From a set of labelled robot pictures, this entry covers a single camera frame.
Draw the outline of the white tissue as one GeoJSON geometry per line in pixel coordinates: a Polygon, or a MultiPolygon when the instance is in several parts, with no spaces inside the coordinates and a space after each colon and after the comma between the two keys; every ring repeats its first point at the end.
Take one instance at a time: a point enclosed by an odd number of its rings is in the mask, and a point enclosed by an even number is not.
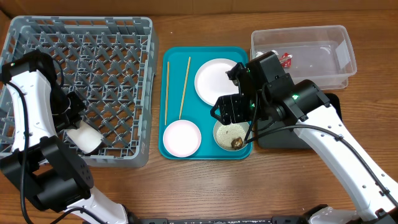
{"type": "Polygon", "coordinates": [[[275,50],[270,50],[270,51],[258,51],[256,52],[255,58],[261,58],[261,57],[271,57],[275,55],[276,57],[278,56],[278,53],[275,50]]]}

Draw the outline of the red snack wrapper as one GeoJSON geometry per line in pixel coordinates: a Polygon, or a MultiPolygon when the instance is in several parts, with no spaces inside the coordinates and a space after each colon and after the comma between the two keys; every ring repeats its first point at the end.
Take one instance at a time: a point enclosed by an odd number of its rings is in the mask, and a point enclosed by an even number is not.
{"type": "Polygon", "coordinates": [[[284,53],[279,59],[280,64],[284,68],[290,68],[292,65],[292,55],[288,53],[284,53]]]}

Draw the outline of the white paper cup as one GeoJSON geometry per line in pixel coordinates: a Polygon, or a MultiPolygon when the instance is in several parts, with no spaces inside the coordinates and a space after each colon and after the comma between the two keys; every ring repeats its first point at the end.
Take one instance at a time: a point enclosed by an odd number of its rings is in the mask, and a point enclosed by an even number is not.
{"type": "Polygon", "coordinates": [[[84,121],[78,123],[77,129],[68,129],[67,136],[84,153],[90,154],[102,143],[103,135],[84,121]]]}

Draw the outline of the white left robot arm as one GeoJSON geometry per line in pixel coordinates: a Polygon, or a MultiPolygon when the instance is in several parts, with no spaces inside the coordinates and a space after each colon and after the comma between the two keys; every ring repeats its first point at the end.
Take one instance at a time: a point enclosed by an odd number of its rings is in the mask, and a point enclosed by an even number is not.
{"type": "Polygon", "coordinates": [[[87,223],[134,223],[135,216],[94,185],[86,162],[58,136],[65,131],[84,153],[95,151],[103,136],[85,123],[76,93],[65,93],[61,64],[34,50],[2,66],[1,82],[11,95],[14,139],[1,172],[19,190],[21,211],[32,204],[61,218],[74,214],[87,223]]]}

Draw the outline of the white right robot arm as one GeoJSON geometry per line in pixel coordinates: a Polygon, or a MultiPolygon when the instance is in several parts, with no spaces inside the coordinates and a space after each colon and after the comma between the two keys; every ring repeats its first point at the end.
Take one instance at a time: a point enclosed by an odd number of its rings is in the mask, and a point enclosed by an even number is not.
{"type": "Polygon", "coordinates": [[[340,181],[354,210],[319,205],[298,223],[396,223],[397,182],[369,156],[344,126],[324,92],[312,81],[294,83],[274,52],[227,72],[239,89],[221,96],[210,114],[223,125],[266,120],[258,136],[288,130],[306,142],[340,181]]]}

